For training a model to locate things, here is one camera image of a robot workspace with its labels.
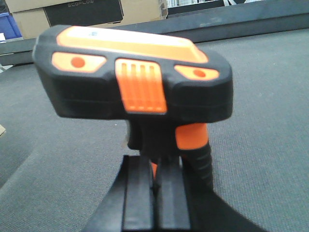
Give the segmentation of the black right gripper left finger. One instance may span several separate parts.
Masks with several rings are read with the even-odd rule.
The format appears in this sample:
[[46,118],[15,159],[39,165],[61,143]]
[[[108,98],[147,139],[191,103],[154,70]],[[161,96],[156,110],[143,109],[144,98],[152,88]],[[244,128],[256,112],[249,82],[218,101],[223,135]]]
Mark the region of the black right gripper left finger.
[[147,158],[123,156],[110,190],[82,229],[84,232],[152,232],[153,174]]

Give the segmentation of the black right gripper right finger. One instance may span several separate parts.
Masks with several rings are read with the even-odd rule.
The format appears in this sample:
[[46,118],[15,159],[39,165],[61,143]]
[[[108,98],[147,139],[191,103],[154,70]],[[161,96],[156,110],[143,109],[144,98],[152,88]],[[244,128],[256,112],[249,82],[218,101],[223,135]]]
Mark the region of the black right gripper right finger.
[[156,173],[157,232],[262,232],[208,188],[177,156],[162,159]]

